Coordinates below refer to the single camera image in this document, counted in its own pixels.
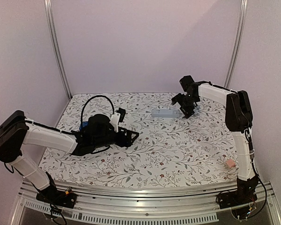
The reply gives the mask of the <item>pink charger plug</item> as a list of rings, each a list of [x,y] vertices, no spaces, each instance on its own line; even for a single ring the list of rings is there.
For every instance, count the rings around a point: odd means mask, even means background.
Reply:
[[[226,166],[229,168],[229,169],[232,169],[232,168],[235,168],[236,167],[236,163],[233,159],[228,159],[226,162],[225,162]]]

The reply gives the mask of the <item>left aluminium frame post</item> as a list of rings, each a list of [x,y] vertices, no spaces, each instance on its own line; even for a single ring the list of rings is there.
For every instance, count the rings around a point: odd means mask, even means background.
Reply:
[[[52,42],[53,52],[54,52],[54,56],[56,59],[59,75],[61,78],[61,82],[62,82],[64,91],[65,91],[66,97],[70,100],[72,98],[72,93],[71,93],[70,85],[69,85],[69,82],[67,79],[66,71],[64,68],[64,63],[63,63],[63,59],[61,56],[61,52],[60,52],[57,32],[56,32],[55,23],[54,23],[51,0],[44,0],[44,9],[45,9],[48,29],[49,29],[49,33],[50,33],[50,38],[51,38],[51,42]]]

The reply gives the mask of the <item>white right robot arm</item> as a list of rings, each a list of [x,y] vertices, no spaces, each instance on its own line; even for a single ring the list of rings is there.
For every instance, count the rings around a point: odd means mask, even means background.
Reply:
[[[257,200],[255,188],[259,176],[254,166],[254,147],[251,137],[253,114],[248,93],[234,91],[207,81],[195,82],[190,75],[180,79],[184,91],[171,99],[179,104],[184,118],[194,114],[194,108],[201,98],[208,98],[225,107],[225,125],[232,133],[238,159],[237,189],[222,192],[216,197],[220,208],[228,208]]]

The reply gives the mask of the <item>aluminium front rail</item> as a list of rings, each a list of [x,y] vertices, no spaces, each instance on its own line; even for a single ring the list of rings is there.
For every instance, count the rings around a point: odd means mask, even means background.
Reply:
[[[281,225],[281,214],[270,183],[258,185],[257,201],[247,219],[234,215],[245,206],[222,209],[219,193],[236,189],[236,183],[202,186],[131,189],[57,182],[57,188],[71,187],[77,194],[72,209],[62,216],[50,213],[47,203],[36,199],[33,186],[24,181],[17,197],[14,225]]]

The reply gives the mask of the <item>dark blue cube socket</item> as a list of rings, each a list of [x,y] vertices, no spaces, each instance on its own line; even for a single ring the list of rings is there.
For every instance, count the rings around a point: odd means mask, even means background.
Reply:
[[[84,132],[88,129],[88,122],[87,121],[83,121],[81,124],[80,124],[80,127],[79,127],[79,131],[80,132]]]

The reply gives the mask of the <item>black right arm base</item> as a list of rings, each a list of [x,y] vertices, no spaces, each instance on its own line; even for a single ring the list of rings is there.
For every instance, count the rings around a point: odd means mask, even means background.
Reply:
[[[246,184],[237,184],[235,191],[222,191],[215,199],[215,202],[220,206],[220,209],[235,207],[257,200],[257,195],[254,186]]]

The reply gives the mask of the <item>floral patterned table mat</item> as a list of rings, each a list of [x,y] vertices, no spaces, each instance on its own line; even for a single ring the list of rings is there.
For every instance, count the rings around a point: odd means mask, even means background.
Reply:
[[[225,107],[201,98],[190,118],[152,117],[153,109],[178,109],[173,93],[77,94],[70,100],[58,128],[78,130],[80,116],[110,116],[112,107],[126,110],[121,127],[139,132],[130,147],[72,156],[46,149],[40,167],[54,179],[121,188],[173,188],[234,181],[237,150],[225,125]],[[233,159],[236,167],[225,162]]]

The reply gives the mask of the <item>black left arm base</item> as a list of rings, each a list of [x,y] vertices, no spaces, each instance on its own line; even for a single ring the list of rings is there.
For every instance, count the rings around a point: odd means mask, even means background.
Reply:
[[[45,203],[51,203],[52,205],[73,209],[76,204],[77,194],[72,191],[61,191],[56,187],[49,186],[44,190],[39,190],[36,199]]]

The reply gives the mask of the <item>aluminium frame post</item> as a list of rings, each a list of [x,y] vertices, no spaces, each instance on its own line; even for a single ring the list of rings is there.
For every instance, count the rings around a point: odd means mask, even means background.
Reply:
[[[69,85],[69,82],[67,79],[66,71],[64,68],[64,63],[63,63],[63,59],[61,56],[61,52],[60,52],[57,32],[56,32],[55,23],[54,23],[51,0],[44,0],[44,9],[45,9],[48,29],[49,29],[49,33],[50,33],[50,38],[51,38],[51,42],[52,42],[53,52],[54,52],[54,56],[56,59],[59,75],[61,78],[61,82],[62,82],[64,91],[65,91],[66,97],[70,100],[72,98],[72,93],[71,93],[70,85]]]
[[[228,66],[227,75],[224,82],[224,87],[229,88],[231,84],[231,80],[233,77],[233,73],[235,70],[235,66],[237,63],[238,53],[241,46],[244,26],[245,26],[245,19],[246,19],[246,13],[247,13],[247,7],[248,7],[248,0],[241,0],[240,2],[240,11],[239,11],[239,19],[237,23],[237,32],[236,32],[236,38],[233,46],[233,51],[230,59],[230,63]]]

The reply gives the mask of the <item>light blue power strip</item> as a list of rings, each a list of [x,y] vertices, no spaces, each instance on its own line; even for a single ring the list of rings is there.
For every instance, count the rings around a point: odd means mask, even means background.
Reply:
[[[158,118],[179,118],[181,113],[176,109],[153,109],[151,111],[152,117]]]

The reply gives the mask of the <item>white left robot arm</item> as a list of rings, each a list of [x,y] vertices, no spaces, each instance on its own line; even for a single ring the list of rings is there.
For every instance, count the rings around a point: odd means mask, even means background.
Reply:
[[[18,172],[28,179],[42,201],[61,204],[66,200],[74,202],[72,190],[58,190],[51,175],[24,155],[22,146],[42,146],[72,156],[101,153],[111,145],[127,148],[139,137],[139,133],[119,126],[125,114],[125,109],[115,110],[112,107],[110,117],[95,114],[84,122],[81,115],[79,130],[67,132],[30,120],[23,111],[17,110],[0,125],[0,161],[11,173]]]

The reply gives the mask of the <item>right aluminium frame post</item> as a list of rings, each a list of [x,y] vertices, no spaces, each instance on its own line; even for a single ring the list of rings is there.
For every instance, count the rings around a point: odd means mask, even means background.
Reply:
[[[237,32],[236,32],[236,38],[233,46],[233,51],[230,59],[230,63],[228,66],[227,75],[224,82],[224,87],[229,88],[231,84],[231,80],[233,77],[233,73],[235,70],[235,66],[237,63],[238,53],[241,46],[244,26],[245,26],[245,19],[246,19],[246,13],[247,13],[247,7],[248,7],[248,0],[241,0],[240,2],[240,11],[239,11],[239,19],[237,23]]]

